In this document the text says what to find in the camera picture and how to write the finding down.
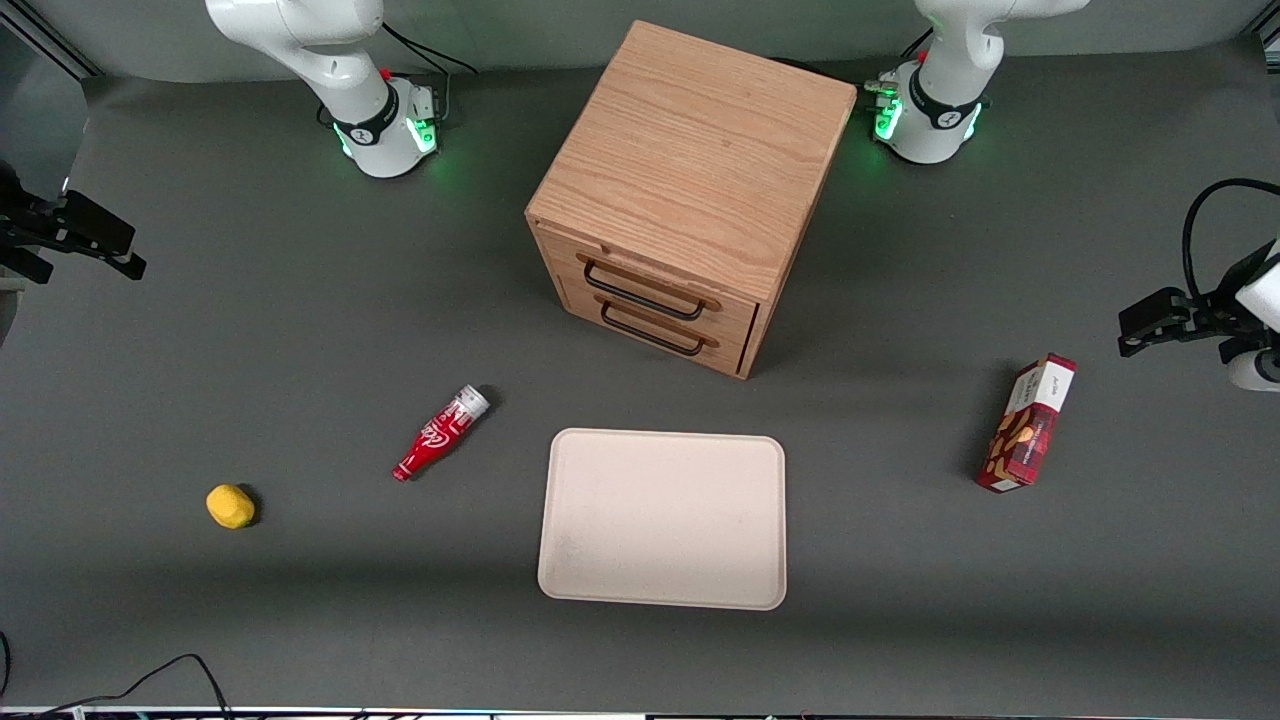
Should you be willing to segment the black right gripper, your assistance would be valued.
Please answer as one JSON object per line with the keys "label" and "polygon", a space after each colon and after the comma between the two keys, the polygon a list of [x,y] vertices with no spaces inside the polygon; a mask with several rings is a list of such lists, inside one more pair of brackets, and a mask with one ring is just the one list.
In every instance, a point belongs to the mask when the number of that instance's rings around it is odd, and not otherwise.
{"label": "black right gripper", "polygon": [[3,268],[49,283],[52,264],[36,249],[79,252],[106,263],[131,281],[141,281],[147,263],[132,250],[136,229],[83,193],[68,190],[55,200],[24,190],[14,168],[1,160]]}

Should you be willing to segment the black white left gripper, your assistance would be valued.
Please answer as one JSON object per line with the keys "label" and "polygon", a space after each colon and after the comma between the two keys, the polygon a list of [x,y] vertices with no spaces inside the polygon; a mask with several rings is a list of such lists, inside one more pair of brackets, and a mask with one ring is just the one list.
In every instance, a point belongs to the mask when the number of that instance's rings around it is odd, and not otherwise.
{"label": "black white left gripper", "polygon": [[1188,295],[1165,287],[1117,314],[1117,351],[1133,357],[1143,348],[1185,342],[1194,314],[1221,337],[1219,356],[1236,388],[1279,392],[1279,255],[1271,240],[1228,268],[1219,286],[1203,292],[1188,265]]}

